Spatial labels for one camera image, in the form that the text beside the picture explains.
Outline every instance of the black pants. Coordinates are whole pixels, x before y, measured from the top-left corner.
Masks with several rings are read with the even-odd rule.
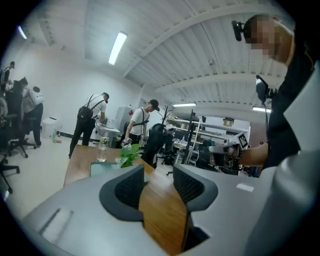
[[[82,145],[88,146],[89,139],[91,137],[92,131],[95,128],[95,120],[91,118],[89,121],[82,123],[78,120],[76,121],[75,130],[72,136],[71,144],[70,144],[70,153],[69,156],[71,157],[72,152],[75,149],[75,146],[78,144],[81,134],[83,133],[82,137]]]
[[[23,116],[23,124],[29,128],[30,120],[29,118],[35,118],[35,120],[31,121],[31,129],[27,129],[26,133],[29,134],[30,131],[33,131],[34,142],[40,146],[40,126],[42,114],[44,112],[44,105],[42,103],[38,104],[33,110],[28,113],[24,113]]]
[[[141,135],[135,135],[135,134],[130,133],[129,138],[132,140],[131,145],[139,144],[140,139],[141,139]]]

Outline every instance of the ceiling light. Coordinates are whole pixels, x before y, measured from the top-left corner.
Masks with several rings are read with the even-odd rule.
[[[125,40],[127,39],[127,35],[119,32],[118,35],[116,36],[116,39],[114,41],[111,54],[109,57],[109,64],[114,65],[116,62],[116,59],[118,57],[118,54],[121,50],[121,47],[124,45]]]
[[[26,34],[23,32],[21,26],[18,26],[18,31],[19,31],[20,35],[23,37],[23,39],[27,39],[27,36],[26,36]]]
[[[196,105],[197,105],[196,103],[173,104],[174,107],[192,107]]]
[[[260,112],[267,112],[267,113],[271,113],[271,109],[266,109],[266,111],[265,111],[265,109],[263,108],[263,107],[257,107],[257,106],[254,106],[253,108],[252,108],[252,110],[254,110],[254,111],[260,111]]]

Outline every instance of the man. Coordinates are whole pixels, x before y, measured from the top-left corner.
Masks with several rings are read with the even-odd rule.
[[[25,127],[29,127],[29,119],[32,119],[32,131],[35,145],[40,148],[40,127],[42,115],[44,112],[43,105],[43,95],[40,93],[40,89],[36,86],[29,86],[26,78],[23,78],[19,81],[24,87],[22,91],[22,110],[24,112],[23,115],[23,123]]]
[[[0,75],[0,84],[1,85],[3,85],[3,84],[11,85],[12,82],[9,80],[10,70],[14,69],[14,68],[15,68],[15,62],[11,61],[10,65],[3,69],[3,71],[1,72],[1,75]]]
[[[308,42],[301,36],[301,29],[301,26],[296,26],[293,35],[278,21],[266,15],[251,17],[243,27],[245,41],[252,48],[262,50],[264,55],[285,64],[288,69],[278,93],[272,99],[268,143],[244,150],[239,159],[240,165],[263,166],[262,169],[275,167],[300,150],[284,112],[303,89],[316,62],[315,52],[311,51]]]
[[[159,111],[159,103],[156,99],[152,99],[144,107],[138,108],[134,111],[129,126],[126,129],[125,139],[122,144],[126,145],[132,140],[131,144],[139,144],[141,139],[141,133],[143,133],[143,139],[146,139],[147,122],[149,116],[154,110]]]
[[[89,139],[96,124],[95,118],[99,112],[101,112],[100,122],[103,124],[106,121],[105,112],[108,99],[109,94],[106,92],[102,94],[92,94],[87,98],[85,105],[79,109],[74,134],[70,144],[69,158],[71,158],[71,155],[82,133],[82,145],[89,145]],[[87,118],[87,120],[83,119],[84,115],[82,114],[82,110],[90,112],[90,116]]]

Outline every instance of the metal shelving rack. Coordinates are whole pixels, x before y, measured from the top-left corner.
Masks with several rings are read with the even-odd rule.
[[[183,123],[183,124],[194,124],[196,129],[193,131],[193,133],[195,133],[195,139],[191,140],[191,144],[189,146],[189,151],[188,151],[188,154],[187,154],[187,157],[186,157],[186,161],[185,161],[185,164],[193,164],[194,166],[196,165],[196,161],[194,160],[191,160],[191,157],[193,154],[196,154],[197,155],[197,159],[199,158],[199,152],[198,151],[195,151],[195,145],[196,144],[202,144],[202,142],[199,142],[198,141],[198,136],[201,136],[201,135],[204,135],[204,136],[208,136],[208,137],[211,137],[211,138],[216,138],[218,139],[221,144],[224,143],[224,140],[229,140],[229,141],[233,141],[235,139],[235,136],[237,135],[216,135],[216,134],[212,134],[212,133],[209,133],[209,132],[203,132],[203,131],[199,131],[201,125],[204,126],[204,127],[208,127],[208,128],[215,128],[215,129],[219,129],[219,130],[224,130],[224,131],[229,131],[229,132],[234,132],[234,133],[244,133],[245,137],[247,138],[247,140],[249,141],[249,137],[250,137],[250,127],[249,127],[249,130],[247,129],[239,129],[239,128],[234,128],[234,127],[228,127],[228,126],[222,126],[222,125],[214,125],[214,124],[208,124],[208,123],[205,123],[205,122],[202,122],[202,118],[200,118],[199,121],[187,121],[187,120],[181,120],[181,119],[170,119],[168,118],[166,121],[171,121],[171,122],[177,122],[177,123]],[[188,131],[188,129],[185,129],[185,128],[179,128],[179,127],[172,127],[174,129],[177,129],[177,130],[182,130],[182,131]]]

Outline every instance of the potted plant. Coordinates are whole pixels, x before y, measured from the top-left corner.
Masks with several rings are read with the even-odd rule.
[[[128,144],[121,148],[121,156],[115,159],[115,162],[120,168],[125,168],[133,165],[133,161],[141,157],[143,150],[139,150],[139,144]]]

